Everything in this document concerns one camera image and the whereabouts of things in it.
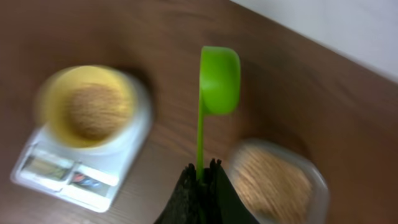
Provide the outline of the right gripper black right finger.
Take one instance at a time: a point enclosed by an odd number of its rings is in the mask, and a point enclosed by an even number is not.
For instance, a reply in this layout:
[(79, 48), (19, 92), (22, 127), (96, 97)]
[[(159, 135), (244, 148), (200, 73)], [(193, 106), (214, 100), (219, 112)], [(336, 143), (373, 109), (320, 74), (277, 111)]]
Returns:
[(205, 168), (205, 209), (207, 223), (259, 224), (244, 206), (226, 172), (221, 160), (212, 159)]

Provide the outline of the green plastic measuring scoop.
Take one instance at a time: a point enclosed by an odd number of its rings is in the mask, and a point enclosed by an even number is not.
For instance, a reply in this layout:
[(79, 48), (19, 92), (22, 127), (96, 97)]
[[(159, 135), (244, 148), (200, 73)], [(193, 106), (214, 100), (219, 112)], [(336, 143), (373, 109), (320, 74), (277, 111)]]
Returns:
[(200, 56), (197, 179), (204, 176), (203, 124), (207, 115), (232, 113), (240, 100), (241, 63), (231, 48), (204, 46)]

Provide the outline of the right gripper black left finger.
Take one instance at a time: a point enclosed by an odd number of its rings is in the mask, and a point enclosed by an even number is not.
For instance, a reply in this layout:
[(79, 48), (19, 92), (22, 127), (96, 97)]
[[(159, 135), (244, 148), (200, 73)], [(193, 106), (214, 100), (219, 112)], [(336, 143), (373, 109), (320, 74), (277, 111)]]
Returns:
[(196, 170), (189, 164), (182, 171), (164, 210), (154, 224), (200, 223)]

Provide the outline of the yellow plastic bowl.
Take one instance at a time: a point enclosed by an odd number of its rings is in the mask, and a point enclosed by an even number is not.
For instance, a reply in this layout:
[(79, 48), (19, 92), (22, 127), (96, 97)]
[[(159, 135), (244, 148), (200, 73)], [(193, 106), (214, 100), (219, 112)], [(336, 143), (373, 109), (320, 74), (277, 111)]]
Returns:
[(40, 87), (37, 124), (51, 137), (75, 148), (102, 146), (133, 121), (138, 93), (121, 72), (99, 65), (65, 68)]

